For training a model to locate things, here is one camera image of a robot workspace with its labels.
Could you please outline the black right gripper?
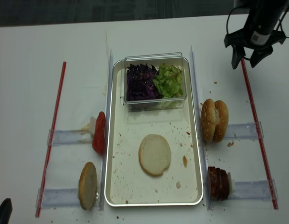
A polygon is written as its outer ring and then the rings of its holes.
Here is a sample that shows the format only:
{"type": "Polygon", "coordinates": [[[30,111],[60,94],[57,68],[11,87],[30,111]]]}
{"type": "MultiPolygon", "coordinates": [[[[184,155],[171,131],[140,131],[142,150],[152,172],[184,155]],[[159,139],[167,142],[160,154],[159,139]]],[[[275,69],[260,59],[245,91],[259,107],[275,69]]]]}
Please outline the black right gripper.
{"type": "Polygon", "coordinates": [[[245,48],[254,49],[250,64],[254,68],[261,60],[273,53],[272,45],[275,43],[283,44],[286,40],[283,31],[273,30],[271,34],[264,35],[257,31],[248,35],[245,30],[240,29],[230,34],[226,34],[224,38],[225,47],[232,46],[232,68],[236,69],[242,58],[245,57],[245,48]]]}

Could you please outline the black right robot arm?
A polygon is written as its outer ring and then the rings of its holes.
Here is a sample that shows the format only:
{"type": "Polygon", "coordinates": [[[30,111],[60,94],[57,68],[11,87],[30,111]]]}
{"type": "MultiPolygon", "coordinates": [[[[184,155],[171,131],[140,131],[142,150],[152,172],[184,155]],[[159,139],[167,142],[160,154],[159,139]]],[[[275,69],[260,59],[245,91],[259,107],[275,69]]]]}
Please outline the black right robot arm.
{"type": "Polygon", "coordinates": [[[230,33],[227,21],[224,38],[225,47],[233,48],[233,69],[237,68],[242,59],[248,60],[251,67],[255,67],[273,53],[273,44],[283,44],[288,38],[282,29],[282,21],[289,11],[287,0],[245,0],[234,7],[229,15],[241,8],[249,9],[244,27],[230,33]]]}

